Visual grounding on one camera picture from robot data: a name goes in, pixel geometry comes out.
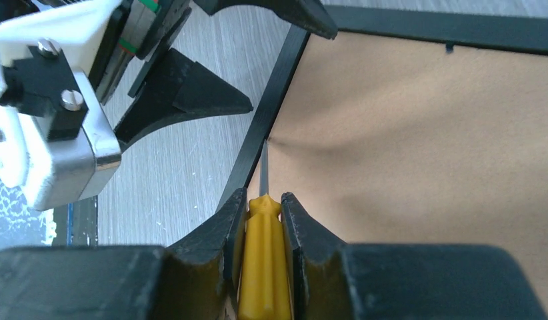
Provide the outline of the black picture frame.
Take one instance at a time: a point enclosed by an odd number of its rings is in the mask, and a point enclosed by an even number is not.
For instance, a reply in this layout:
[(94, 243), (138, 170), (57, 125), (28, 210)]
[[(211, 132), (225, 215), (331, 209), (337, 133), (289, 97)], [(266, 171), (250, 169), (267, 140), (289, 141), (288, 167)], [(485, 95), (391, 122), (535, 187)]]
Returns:
[(288, 33), (223, 192), (293, 193), (346, 243), (490, 245), (548, 319), (548, 19), (330, 6)]

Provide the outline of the yellow handled screwdriver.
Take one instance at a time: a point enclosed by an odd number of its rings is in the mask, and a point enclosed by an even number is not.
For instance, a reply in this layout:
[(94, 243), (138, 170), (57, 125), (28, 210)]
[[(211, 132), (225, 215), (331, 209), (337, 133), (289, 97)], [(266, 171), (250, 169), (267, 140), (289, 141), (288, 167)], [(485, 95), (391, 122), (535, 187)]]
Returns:
[(238, 319), (292, 319), (281, 204), (269, 195), (268, 144), (261, 150), (259, 196), (248, 203)]

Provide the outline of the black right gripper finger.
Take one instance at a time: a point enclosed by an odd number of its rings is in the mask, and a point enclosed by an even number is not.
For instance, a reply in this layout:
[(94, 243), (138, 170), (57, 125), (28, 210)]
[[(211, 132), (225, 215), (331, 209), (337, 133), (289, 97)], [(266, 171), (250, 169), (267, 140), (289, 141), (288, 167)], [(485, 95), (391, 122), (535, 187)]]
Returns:
[(320, 37), (334, 39), (338, 34), (336, 23), (319, 0), (197, 0), (194, 3), (209, 16), (233, 6), (261, 7)]

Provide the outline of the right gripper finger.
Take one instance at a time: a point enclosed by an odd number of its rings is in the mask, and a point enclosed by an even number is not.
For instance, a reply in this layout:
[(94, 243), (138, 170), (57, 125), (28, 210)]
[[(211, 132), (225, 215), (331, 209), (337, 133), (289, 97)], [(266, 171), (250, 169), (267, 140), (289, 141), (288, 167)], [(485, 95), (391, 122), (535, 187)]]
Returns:
[(0, 251), (0, 319), (234, 319), (247, 191), (176, 243)]
[(546, 319), (525, 274), (490, 245), (346, 243), (281, 196), (296, 319)]

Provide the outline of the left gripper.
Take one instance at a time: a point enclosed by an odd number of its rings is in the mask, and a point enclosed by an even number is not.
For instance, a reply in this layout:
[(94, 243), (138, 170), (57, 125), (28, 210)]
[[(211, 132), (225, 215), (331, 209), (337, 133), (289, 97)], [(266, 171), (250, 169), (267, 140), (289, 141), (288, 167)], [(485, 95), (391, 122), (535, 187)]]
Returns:
[[(110, 100), (132, 58), (151, 57), (180, 28), (188, 1), (117, 1), (96, 51), (89, 80), (100, 103)], [(114, 128), (122, 152), (164, 127), (207, 117), (246, 114), (250, 98), (176, 49), (170, 49)]]

